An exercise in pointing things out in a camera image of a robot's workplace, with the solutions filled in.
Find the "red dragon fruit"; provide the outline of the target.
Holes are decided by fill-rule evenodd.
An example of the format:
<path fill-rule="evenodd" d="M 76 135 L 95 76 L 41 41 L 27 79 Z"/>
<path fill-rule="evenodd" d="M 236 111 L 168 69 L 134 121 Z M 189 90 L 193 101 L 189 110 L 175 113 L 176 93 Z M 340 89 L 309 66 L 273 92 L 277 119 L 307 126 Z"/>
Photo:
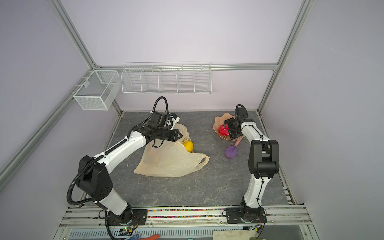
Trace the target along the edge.
<path fill-rule="evenodd" d="M 226 137 L 229 137 L 229 127 L 227 124 L 223 124 L 221 126 L 219 126 L 218 128 L 218 133 L 220 136 L 226 138 Z"/>

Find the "cream plastic bag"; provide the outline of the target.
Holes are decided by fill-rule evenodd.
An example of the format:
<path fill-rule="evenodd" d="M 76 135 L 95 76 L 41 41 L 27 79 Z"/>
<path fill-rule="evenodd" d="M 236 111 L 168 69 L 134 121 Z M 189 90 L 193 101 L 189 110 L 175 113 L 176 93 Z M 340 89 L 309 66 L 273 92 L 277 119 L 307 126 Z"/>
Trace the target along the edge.
<path fill-rule="evenodd" d="M 135 174 L 149 177 L 179 178 L 201 170 L 210 160 L 205 154 L 190 153 L 184 143 L 189 141 L 190 133 L 182 124 L 176 124 L 183 137 L 176 142 L 165 141 L 159 148 L 153 143 L 146 145 L 142 159 Z"/>

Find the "yellow lemon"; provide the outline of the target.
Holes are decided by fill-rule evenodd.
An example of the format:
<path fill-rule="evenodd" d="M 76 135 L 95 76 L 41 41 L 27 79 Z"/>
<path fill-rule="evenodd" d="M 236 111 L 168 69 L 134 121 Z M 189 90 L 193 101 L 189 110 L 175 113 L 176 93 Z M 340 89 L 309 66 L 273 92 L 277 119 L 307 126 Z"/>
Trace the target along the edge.
<path fill-rule="evenodd" d="M 194 144 L 192 141 L 186 141 L 183 143 L 183 146 L 186 148 L 186 150 L 189 153 L 192 153 L 194 151 Z"/>

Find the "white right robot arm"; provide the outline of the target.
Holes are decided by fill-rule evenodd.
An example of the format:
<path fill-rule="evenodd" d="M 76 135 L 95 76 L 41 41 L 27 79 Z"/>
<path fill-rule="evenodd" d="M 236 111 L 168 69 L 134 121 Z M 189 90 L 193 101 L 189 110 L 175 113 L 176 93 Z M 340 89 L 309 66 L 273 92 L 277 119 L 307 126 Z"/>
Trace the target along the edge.
<path fill-rule="evenodd" d="M 245 137 L 250 142 L 248 167 L 251 174 L 249 186 L 238 207 L 224 210 L 229 224 L 264 224 L 267 210 L 262 207 L 262 197 L 269 181 L 279 172 L 279 143 L 263 135 L 246 108 L 238 104 L 235 117 L 224 121 L 231 140 Z"/>

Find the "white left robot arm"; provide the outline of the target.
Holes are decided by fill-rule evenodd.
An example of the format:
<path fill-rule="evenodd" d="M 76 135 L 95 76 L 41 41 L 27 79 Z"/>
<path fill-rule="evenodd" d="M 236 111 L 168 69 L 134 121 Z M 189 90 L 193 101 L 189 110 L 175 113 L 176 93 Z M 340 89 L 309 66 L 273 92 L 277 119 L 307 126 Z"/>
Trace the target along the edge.
<path fill-rule="evenodd" d="M 126 137 L 106 151 L 94 157 L 84 156 L 68 189 L 67 202 L 73 206 L 93 202 L 118 224 L 130 224 L 134 218 L 132 207 L 116 192 L 110 174 L 123 160 L 150 142 L 181 139 L 183 135 L 175 129 L 179 120 L 176 114 L 152 112 L 147 121 L 134 126 Z"/>

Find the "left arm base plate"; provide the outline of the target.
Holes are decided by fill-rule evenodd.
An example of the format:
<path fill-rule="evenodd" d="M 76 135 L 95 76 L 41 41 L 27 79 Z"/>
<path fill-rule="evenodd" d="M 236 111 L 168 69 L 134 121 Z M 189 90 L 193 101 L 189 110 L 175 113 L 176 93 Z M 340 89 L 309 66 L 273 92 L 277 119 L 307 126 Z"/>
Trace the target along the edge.
<path fill-rule="evenodd" d="M 146 224 L 148 209 L 131 209 L 120 216 L 109 212 L 107 223 L 109 226 L 142 226 Z"/>

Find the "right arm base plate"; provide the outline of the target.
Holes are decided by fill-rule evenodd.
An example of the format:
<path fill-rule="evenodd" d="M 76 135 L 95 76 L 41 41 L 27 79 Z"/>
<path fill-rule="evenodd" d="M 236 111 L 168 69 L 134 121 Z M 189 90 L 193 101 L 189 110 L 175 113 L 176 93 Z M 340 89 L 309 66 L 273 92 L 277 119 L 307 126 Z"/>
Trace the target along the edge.
<path fill-rule="evenodd" d="M 233 207 L 224 210 L 228 224 L 264 224 L 267 222 L 265 209 Z"/>

